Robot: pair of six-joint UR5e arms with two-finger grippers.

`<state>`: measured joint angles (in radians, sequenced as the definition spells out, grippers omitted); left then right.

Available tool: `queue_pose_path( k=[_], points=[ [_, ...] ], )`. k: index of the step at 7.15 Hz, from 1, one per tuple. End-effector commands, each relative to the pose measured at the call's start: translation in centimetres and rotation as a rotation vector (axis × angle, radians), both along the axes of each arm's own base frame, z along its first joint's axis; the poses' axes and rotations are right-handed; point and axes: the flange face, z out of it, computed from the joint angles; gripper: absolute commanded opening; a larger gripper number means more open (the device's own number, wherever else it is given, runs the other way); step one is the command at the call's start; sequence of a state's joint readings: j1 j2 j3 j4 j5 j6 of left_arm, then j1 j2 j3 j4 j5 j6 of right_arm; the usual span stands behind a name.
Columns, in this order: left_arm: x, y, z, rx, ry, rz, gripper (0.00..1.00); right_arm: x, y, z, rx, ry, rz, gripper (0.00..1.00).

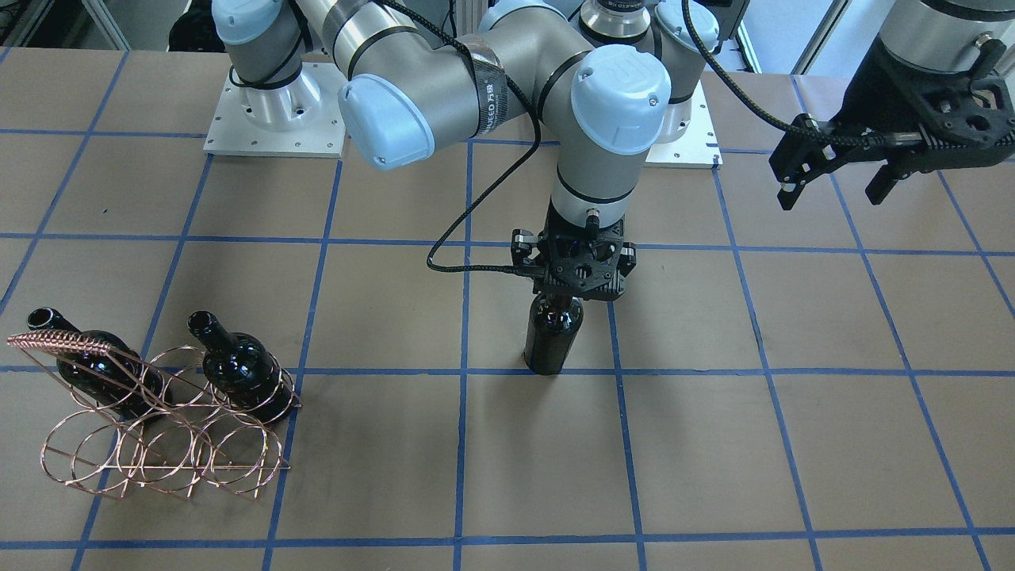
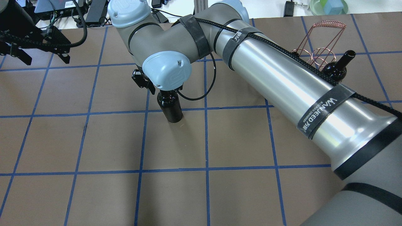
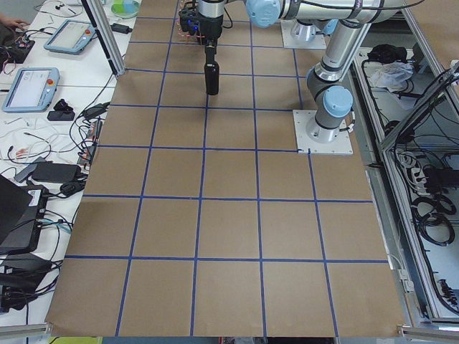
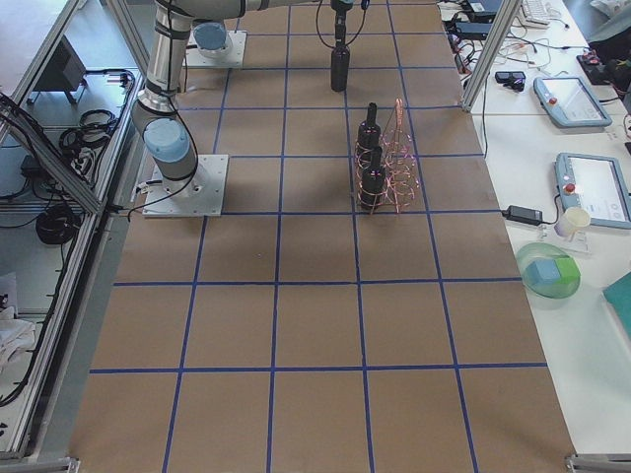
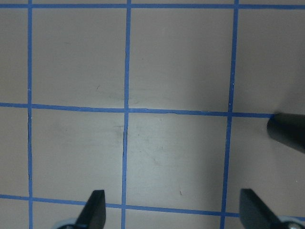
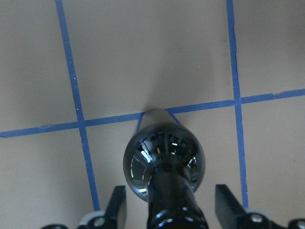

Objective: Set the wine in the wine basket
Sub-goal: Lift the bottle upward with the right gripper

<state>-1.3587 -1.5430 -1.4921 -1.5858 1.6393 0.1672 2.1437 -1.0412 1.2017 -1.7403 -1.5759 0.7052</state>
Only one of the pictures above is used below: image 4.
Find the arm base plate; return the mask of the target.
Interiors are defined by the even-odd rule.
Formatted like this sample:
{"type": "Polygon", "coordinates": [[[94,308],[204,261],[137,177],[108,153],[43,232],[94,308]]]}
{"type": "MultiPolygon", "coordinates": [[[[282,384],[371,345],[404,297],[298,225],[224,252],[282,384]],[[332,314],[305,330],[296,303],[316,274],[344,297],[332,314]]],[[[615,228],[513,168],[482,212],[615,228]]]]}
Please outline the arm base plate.
{"type": "Polygon", "coordinates": [[[192,68],[242,68],[245,57],[245,31],[228,31],[228,35],[232,40],[232,49],[230,53],[223,57],[208,58],[200,54],[193,35],[186,47],[186,63],[192,68]]]}
{"type": "Polygon", "coordinates": [[[164,180],[154,165],[152,180],[159,183],[148,188],[142,213],[146,217],[220,217],[229,167],[228,155],[200,155],[192,179],[179,182],[164,180]]]}

